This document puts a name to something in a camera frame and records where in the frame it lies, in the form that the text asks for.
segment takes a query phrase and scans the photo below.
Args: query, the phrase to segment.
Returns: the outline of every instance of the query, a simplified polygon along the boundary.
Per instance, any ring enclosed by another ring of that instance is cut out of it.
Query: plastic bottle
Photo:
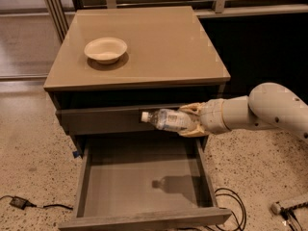
[[[192,131],[196,128],[196,115],[180,111],[161,109],[155,112],[142,112],[141,121],[149,122],[159,130],[171,132]]]

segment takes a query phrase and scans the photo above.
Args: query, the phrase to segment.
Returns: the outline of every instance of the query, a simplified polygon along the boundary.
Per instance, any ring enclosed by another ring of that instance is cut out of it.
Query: white bottle cap
[[[142,112],[141,121],[148,122],[148,112]]]

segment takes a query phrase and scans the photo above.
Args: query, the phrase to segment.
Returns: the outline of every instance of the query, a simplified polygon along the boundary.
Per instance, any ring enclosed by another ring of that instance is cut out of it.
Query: closed drawer
[[[73,219],[61,230],[222,224],[199,140],[152,131],[88,137]]]
[[[154,130],[141,122],[141,112],[160,108],[176,109],[181,104],[140,105],[57,111],[64,131],[69,135],[91,135]]]

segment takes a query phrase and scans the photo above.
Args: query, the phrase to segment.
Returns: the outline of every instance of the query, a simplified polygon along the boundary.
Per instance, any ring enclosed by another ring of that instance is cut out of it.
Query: bowl
[[[99,38],[85,47],[88,58],[100,64],[114,64],[127,50],[127,44],[119,38]]]

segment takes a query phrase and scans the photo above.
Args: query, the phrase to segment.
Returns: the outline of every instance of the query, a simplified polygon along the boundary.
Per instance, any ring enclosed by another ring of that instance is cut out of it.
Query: speckled floor
[[[0,197],[18,195],[39,206],[73,206],[82,160],[73,158],[75,148],[42,85],[0,83]],[[204,160],[214,189],[226,187],[242,198],[245,230],[291,230],[270,205],[308,193],[307,144],[280,130],[238,130],[210,136]],[[10,201],[0,200],[0,230],[58,230],[58,223],[71,219],[71,212],[63,208],[19,210]],[[231,198],[220,196],[218,204],[240,214]],[[295,214],[308,230],[308,209]],[[224,228],[234,224],[230,218]]]

